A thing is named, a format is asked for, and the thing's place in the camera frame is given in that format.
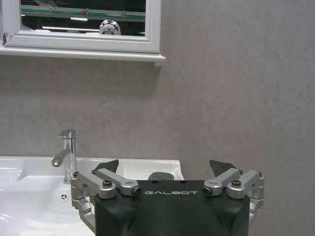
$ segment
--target sink drain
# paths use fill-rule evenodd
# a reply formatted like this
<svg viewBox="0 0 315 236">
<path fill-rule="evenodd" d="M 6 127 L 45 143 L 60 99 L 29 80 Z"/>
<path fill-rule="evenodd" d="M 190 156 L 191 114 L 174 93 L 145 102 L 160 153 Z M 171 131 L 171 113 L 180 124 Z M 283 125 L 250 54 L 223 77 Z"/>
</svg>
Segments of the sink drain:
<svg viewBox="0 0 315 236">
<path fill-rule="evenodd" d="M 67 200 L 68 200 L 68 195 L 67 195 L 66 193 L 61 193 L 61 194 L 60 194 L 60 200 L 61 200 L 62 202 L 67 201 Z"/>
</svg>

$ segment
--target hex bolt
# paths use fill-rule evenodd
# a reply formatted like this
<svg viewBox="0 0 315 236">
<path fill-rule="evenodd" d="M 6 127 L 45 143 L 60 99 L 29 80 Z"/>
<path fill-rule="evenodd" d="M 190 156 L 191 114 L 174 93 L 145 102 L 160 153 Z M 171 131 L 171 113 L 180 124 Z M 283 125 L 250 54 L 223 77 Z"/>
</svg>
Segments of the hex bolt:
<svg viewBox="0 0 315 236">
<path fill-rule="evenodd" d="M 133 188 L 131 194 L 134 196 L 134 197 L 138 197 L 142 192 L 142 189 L 139 188 L 139 187 L 135 187 Z"/>
<path fill-rule="evenodd" d="M 242 185 L 242 182 L 240 182 L 239 180 L 233 180 L 231 184 L 232 186 L 239 187 Z"/>
<path fill-rule="evenodd" d="M 112 186 L 112 181 L 110 180 L 103 181 L 103 187 L 110 187 L 110 186 Z"/>
<path fill-rule="evenodd" d="M 212 188 L 204 187 L 204 188 L 203 188 L 203 193 L 204 193 L 206 196 L 211 196 L 211 195 L 212 195 Z"/>
</svg>

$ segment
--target faucet handle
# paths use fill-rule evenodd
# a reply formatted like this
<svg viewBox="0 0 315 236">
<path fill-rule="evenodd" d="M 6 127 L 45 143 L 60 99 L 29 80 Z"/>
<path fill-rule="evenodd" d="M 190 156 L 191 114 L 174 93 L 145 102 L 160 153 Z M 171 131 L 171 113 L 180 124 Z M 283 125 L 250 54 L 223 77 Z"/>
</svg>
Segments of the faucet handle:
<svg viewBox="0 0 315 236">
<path fill-rule="evenodd" d="M 75 130 L 74 129 L 63 130 L 61 134 L 59 134 L 58 136 L 64 139 L 73 139 L 75 137 Z"/>
</svg>

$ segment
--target mirror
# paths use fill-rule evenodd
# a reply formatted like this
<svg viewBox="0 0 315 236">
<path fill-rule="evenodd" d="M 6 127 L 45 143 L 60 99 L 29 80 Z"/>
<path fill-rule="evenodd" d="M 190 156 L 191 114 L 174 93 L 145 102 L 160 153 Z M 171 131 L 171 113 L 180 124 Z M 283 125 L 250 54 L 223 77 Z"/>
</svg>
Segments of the mirror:
<svg viewBox="0 0 315 236">
<path fill-rule="evenodd" d="M 20 0 L 21 29 L 145 36 L 146 0 Z"/>
</svg>

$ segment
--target white sink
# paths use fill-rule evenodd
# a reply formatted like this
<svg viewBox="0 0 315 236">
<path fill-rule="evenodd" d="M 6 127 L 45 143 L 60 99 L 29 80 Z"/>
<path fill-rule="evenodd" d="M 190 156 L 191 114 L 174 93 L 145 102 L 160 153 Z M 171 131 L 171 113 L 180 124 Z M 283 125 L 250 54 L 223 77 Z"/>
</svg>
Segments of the white sink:
<svg viewBox="0 0 315 236">
<path fill-rule="evenodd" d="M 0 156 L 1 236 L 93 236 L 71 206 L 70 185 L 63 183 L 63 166 L 52 157 Z M 93 170 L 113 159 L 77 158 L 78 170 Z M 153 172 L 183 180 L 177 160 L 120 159 L 117 173 L 146 180 Z"/>
</svg>

